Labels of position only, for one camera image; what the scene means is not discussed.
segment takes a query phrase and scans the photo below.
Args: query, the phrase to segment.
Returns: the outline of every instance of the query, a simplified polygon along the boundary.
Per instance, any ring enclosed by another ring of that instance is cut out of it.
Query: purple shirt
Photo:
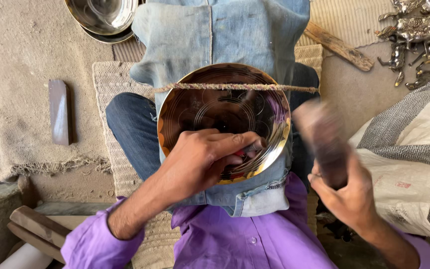
[[[288,174],[285,195],[290,208],[258,217],[230,217],[217,206],[187,206],[174,211],[172,228],[182,237],[173,248],[174,268],[337,268],[307,226],[307,193],[301,180]],[[107,226],[115,205],[87,218],[61,248],[65,268],[123,268],[144,239],[116,239]],[[421,269],[430,269],[430,245],[402,234],[418,251]]]

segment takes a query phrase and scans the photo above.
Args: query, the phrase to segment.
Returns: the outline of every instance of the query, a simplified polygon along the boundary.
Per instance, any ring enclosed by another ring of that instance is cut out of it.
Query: steel bowl
[[[81,28],[82,30],[84,30],[84,32],[87,35],[89,35],[93,39],[106,44],[117,44],[120,42],[124,42],[125,40],[129,40],[134,36],[134,32],[130,27],[128,27],[127,29],[125,29],[124,31],[118,34],[111,34],[111,35],[95,34],[82,26]]]
[[[263,71],[243,64],[215,64],[195,70],[180,83],[277,84]],[[183,131],[217,128],[222,133],[254,131],[268,146],[253,158],[225,168],[218,184],[240,182],[266,170],[281,154],[290,132],[290,107],[283,91],[171,89],[157,123],[159,144],[170,154]]]
[[[94,34],[114,35],[134,20],[138,0],[64,0],[71,15]]]

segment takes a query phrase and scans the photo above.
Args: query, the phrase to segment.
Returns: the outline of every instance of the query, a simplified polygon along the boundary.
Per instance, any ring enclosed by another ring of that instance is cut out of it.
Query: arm
[[[315,162],[308,179],[325,206],[376,248],[389,268],[430,268],[430,245],[420,238],[398,233],[377,214],[371,175],[354,152],[350,153],[347,168],[348,185],[335,191],[323,182]]]
[[[129,198],[87,218],[61,248],[68,269],[122,268],[144,238],[145,223],[171,204],[215,185],[227,165],[241,164],[236,151],[262,140],[254,132],[216,129],[181,133],[158,171]]]

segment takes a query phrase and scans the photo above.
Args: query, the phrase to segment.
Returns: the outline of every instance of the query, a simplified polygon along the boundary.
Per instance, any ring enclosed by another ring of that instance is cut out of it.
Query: white pipe
[[[0,269],[45,269],[53,259],[26,243],[0,264]]]

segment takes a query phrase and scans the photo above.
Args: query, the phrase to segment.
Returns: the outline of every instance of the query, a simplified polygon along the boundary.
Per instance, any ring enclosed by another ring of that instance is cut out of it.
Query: shirt sleeve
[[[419,269],[430,269],[430,245],[424,239],[400,232],[411,245],[415,247],[421,260]]]
[[[128,263],[144,240],[144,229],[131,240],[119,240],[112,235],[107,225],[109,213],[125,199],[88,217],[67,235],[61,248],[61,254],[66,262],[64,268],[119,269]]]

